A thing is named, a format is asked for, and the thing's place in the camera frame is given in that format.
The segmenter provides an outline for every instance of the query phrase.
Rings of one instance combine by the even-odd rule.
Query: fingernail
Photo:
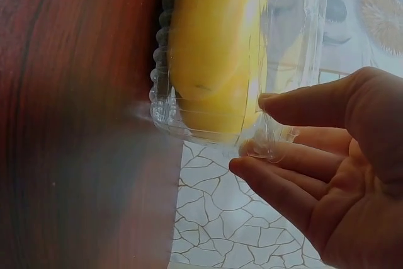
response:
[[[263,107],[264,102],[267,99],[272,99],[272,98],[275,98],[277,96],[278,96],[278,94],[273,94],[273,93],[263,93],[263,94],[261,94],[260,97],[259,97],[259,106]]]
[[[234,175],[240,177],[241,179],[244,179],[243,173],[242,173],[242,159],[232,159],[229,163],[229,170],[231,173]]]

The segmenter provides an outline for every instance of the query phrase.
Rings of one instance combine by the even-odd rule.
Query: banana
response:
[[[259,47],[251,32],[260,12],[261,0],[175,0],[167,59],[170,82],[184,100],[217,98],[233,87],[229,81],[247,84],[239,78],[246,76],[246,55]]]

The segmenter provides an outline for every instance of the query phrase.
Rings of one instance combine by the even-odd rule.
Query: plastic clamshell packaging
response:
[[[162,0],[151,115],[161,130],[276,159],[295,134],[261,93],[316,84],[326,0]]]

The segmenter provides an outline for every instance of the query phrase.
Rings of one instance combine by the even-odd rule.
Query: wooden table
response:
[[[166,268],[181,144],[149,118],[161,0],[0,0],[0,268]]]

